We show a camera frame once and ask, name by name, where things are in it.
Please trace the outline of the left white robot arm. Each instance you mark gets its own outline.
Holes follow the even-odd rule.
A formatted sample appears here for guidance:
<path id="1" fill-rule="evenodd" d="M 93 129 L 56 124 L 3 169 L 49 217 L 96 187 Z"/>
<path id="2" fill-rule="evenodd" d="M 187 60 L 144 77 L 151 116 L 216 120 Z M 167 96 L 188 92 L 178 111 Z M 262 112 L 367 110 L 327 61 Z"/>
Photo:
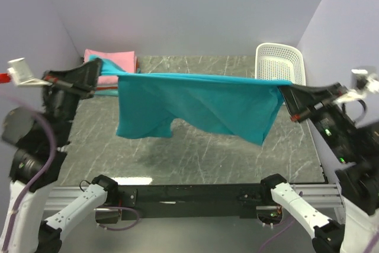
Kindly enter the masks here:
<path id="1" fill-rule="evenodd" d="M 16 152 L 2 252 L 58 252 L 66 235 L 90 212 L 119 204 L 117 182 L 99 175 L 68 206 L 43 218 L 67 155 L 64 147 L 78 103 L 94 96 L 101 68 L 101 59 L 94 59 L 68 71 L 47 71 L 38 79 L 23 58 L 9 62 L 7 76 L 16 86 L 41 88 L 44 111 L 20 104 L 4 119 L 1 139 Z"/>

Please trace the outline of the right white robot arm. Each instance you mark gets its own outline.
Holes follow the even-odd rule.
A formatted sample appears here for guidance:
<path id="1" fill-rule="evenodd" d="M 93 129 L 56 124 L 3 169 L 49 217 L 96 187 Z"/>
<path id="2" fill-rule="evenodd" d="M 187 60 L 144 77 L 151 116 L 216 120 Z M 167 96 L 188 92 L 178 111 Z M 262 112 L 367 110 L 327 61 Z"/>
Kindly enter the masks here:
<path id="1" fill-rule="evenodd" d="M 345 214 L 339 223 L 318 212 L 279 174 L 261 181 L 260 198 L 289 212 L 311 237 L 315 252 L 378 252 L 378 122 L 363 127 L 345 111 L 353 101 L 365 105 L 378 92 L 378 80 L 365 79 L 356 88 L 280 87 L 291 120 L 310 120 L 344 169 L 335 172 Z"/>

